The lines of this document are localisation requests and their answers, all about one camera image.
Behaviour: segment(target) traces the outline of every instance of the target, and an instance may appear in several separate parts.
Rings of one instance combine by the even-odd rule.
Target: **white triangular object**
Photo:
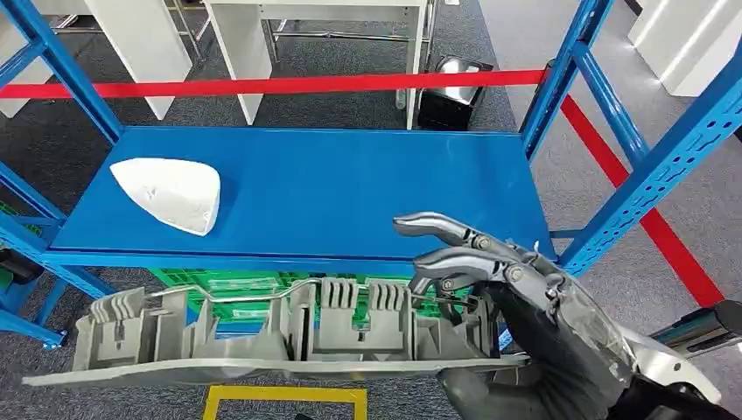
[[[137,157],[112,164],[110,169],[129,198],[155,219],[199,236],[214,227],[221,182],[211,166]]]

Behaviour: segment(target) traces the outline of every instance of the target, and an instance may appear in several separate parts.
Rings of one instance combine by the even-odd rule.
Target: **red floor tape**
[[[562,112],[613,186],[618,188],[628,177],[624,165],[569,95],[564,99]],[[641,219],[641,225],[699,305],[709,307],[724,300],[714,281],[656,208]]]
[[[284,77],[254,80],[191,80],[150,83],[96,83],[104,98],[143,96],[217,96],[237,94],[318,94],[365,92],[449,86],[537,85],[543,70],[479,73],[362,74],[355,76]],[[0,98],[64,99],[72,96],[59,83],[12,84],[0,89]]]

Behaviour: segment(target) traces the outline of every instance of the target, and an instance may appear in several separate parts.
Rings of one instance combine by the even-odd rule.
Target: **white table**
[[[734,55],[742,1],[645,0],[628,34],[668,93],[699,96]]]
[[[229,75],[268,79],[273,69],[261,21],[346,20],[407,22],[407,73],[417,74],[428,0],[204,0]],[[407,94],[407,129],[412,128],[416,90]],[[237,95],[248,124],[255,120],[262,94]]]
[[[184,81],[191,58],[163,0],[32,0],[42,15],[93,15],[136,82]],[[0,13],[0,62],[5,62],[25,39]],[[52,71],[39,58],[12,83],[46,83]],[[145,98],[157,119],[165,118],[173,97]],[[0,111],[13,117],[26,99],[0,100]]]

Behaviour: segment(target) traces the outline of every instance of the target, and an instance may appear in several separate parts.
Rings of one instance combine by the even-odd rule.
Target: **blue shelf board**
[[[130,158],[216,169],[213,230],[188,234],[137,206],[109,169]],[[244,127],[128,127],[50,250],[408,261],[443,247],[392,228],[419,211],[556,257],[518,135]]]

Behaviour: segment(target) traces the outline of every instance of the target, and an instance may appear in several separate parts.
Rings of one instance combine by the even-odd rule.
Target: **gray carpet floor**
[[[497,67],[484,18],[475,0],[461,7],[442,7],[436,30],[434,57],[455,53],[483,60]],[[203,17],[193,18],[199,25]],[[403,25],[297,23],[297,29],[331,27],[345,31],[406,33]],[[121,61],[103,36],[66,36],[78,62],[95,81],[129,81]],[[201,40],[207,59],[197,64],[189,79],[227,78],[223,58],[211,30]],[[378,74],[404,70],[405,46],[363,41],[282,39],[280,65],[274,76],[315,74]],[[178,98],[163,122],[151,114],[144,100],[109,101],[127,124],[244,125],[234,97]],[[473,122],[480,130],[515,130],[515,119],[504,89],[489,89]],[[255,125],[297,127],[402,128],[403,113],[395,109],[394,92],[369,94],[269,95],[263,99]],[[0,121],[0,159],[31,182],[46,197],[70,211],[104,159],[108,146],[81,110],[70,101],[32,101],[12,120]],[[17,208],[7,192],[0,199]],[[145,286],[148,291],[163,286],[141,269],[93,269],[118,290]],[[31,296],[24,314],[33,314],[47,293],[51,279],[45,277]],[[86,310],[89,298],[68,290],[52,314],[49,326],[71,328]],[[206,387],[169,388],[27,388],[23,375],[68,370],[74,351],[74,333],[67,346],[45,351],[32,339],[0,332],[0,416],[7,419],[193,419],[200,418]],[[397,420],[457,418],[445,394],[433,379],[368,382],[302,382],[263,377],[251,384],[334,386],[368,389],[369,418]],[[219,419],[293,418],[297,412],[318,420],[347,418],[343,404],[226,402]]]
[[[578,0],[482,2],[500,68],[541,68],[555,54]],[[650,144],[677,120],[693,98],[669,95],[627,34],[636,16],[617,0],[592,48],[597,62]],[[516,121],[533,96],[531,87],[508,87]],[[613,151],[628,164],[606,119],[581,77],[570,91]],[[553,228],[581,228],[607,200],[613,186],[566,119],[559,115],[532,164],[544,212]],[[719,289],[742,299],[742,143],[719,145],[658,206]],[[621,324],[651,333],[694,311],[696,302],[637,226],[583,277],[604,309]],[[719,387],[723,405],[742,416],[742,354],[732,346],[695,358]]]

